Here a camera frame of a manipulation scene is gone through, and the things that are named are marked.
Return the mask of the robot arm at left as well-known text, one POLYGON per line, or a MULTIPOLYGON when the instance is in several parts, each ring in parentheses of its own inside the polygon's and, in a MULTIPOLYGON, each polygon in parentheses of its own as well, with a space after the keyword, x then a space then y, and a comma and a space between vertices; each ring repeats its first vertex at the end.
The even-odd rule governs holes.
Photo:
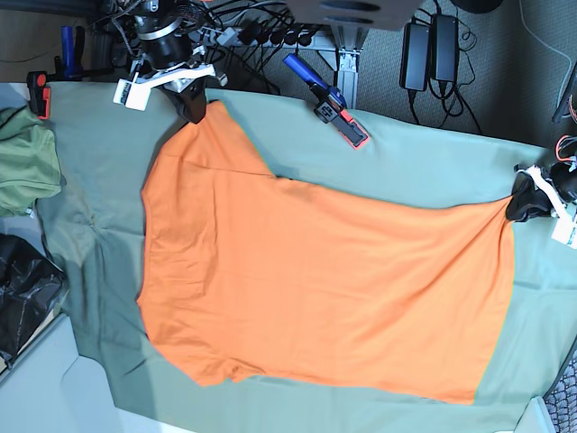
POLYGON ((506 209, 512 222, 526 222, 537 217, 560 219, 576 216, 568 207, 576 204, 576 136, 562 135, 554 145, 553 159, 541 164, 520 164, 506 209))

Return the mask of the robot arm at right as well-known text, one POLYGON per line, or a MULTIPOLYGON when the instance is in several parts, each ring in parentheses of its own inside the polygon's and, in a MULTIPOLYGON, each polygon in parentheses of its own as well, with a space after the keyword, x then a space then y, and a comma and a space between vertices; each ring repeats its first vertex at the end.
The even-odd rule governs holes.
POLYGON ((206 61, 206 47, 190 34, 206 22, 206 12, 190 1, 132 1, 111 17, 124 41, 120 19, 133 19, 138 46, 127 45, 132 60, 130 77, 119 79, 113 101, 132 110, 146 109, 151 92, 159 89, 192 124, 206 115, 206 80, 220 85, 227 77, 206 61))

